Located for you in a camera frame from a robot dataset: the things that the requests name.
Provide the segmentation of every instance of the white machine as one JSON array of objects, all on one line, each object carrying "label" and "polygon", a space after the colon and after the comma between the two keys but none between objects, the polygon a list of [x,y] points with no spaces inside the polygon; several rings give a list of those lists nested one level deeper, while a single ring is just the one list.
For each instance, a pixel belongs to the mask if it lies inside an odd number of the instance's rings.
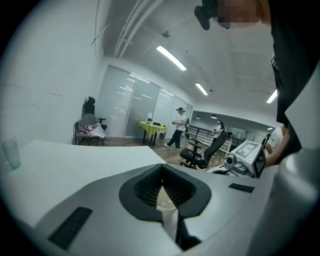
[{"label": "white machine", "polygon": [[266,165],[266,156],[260,143],[245,141],[235,148],[224,160],[223,166],[217,166],[208,173],[222,173],[239,177],[259,178]]}]

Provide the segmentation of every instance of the floor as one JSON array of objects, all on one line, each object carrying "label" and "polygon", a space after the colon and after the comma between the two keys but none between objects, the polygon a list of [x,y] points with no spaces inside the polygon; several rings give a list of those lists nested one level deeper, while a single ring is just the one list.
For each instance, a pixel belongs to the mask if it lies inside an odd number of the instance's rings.
[{"label": "floor", "polygon": [[[184,148],[193,149],[193,146],[188,144],[189,140],[185,137],[181,137],[180,150],[175,149],[174,146],[165,147],[164,143],[169,142],[169,139],[158,139],[156,140],[156,146],[151,146],[150,148],[161,157],[168,164],[179,165],[183,158],[180,156],[180,152]],[[87,146],[88,141],[82,140],[79,145]],[[90,146],[97,146],[97,140],[93,139],[90,143]],[[142,143],[142,139],[137,138],[111,138],[106,137],[104,139],[104,145],[102,145],[101,141],[99,142],[99,147],[135,147],[135,146],[145,146]],[[202,149],[198,150],[199,154],[202,154],[207,148],[207,145],[201,144]],[[211,157],[210,163],[206,169],[199,169],[200,171],[208,171],[209,169],[220,166],[225,160],[225,153],[221,151],[217,151],[215,156]]]}]

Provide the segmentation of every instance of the black slot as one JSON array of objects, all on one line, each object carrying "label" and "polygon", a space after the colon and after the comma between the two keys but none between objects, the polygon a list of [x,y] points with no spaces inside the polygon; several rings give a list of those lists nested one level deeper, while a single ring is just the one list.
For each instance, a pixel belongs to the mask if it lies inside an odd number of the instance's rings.
[{"label": "black slot", "polygon": [[76,238],[77,234],[91,215],[92,210],[78,207],[71,215],[53,232],[48,240],[56,246],[66,250]]},{"label": "black slot", "polygon": [[237,183],[232,183],[229,188],[235,189],[235,190],[240,190],[243,192],[247,192],[247,193],[252,193],[254,191],[254,187],[253,186],[246,186],[246,185],[241,185],[241,184],[237,184]]}]

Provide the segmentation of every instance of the table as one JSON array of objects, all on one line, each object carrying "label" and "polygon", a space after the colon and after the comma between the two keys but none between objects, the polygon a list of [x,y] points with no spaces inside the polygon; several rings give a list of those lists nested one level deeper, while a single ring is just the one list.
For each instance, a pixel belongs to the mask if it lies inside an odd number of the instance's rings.
[{"label": "table", "polygon": [[[145,145],[149,145],[149,146],[156,145],[156,138],[157,138],[158,132],[165,132],[167,130],[167,127],[149,124],[147,122],[142,122],[142,121],[139,122],[138,127],[141,127],[144,129],[142,143]],[[150,143],[146,142],[146,134],[147,133],[149,136],[151,136]]]},{"label": "table", "polygon": [[31,227],[91,182],[166,163],[148,146],[94,147],[34,140],[19,153],[21,165],[1,175],[2,195],[11,214]]}]

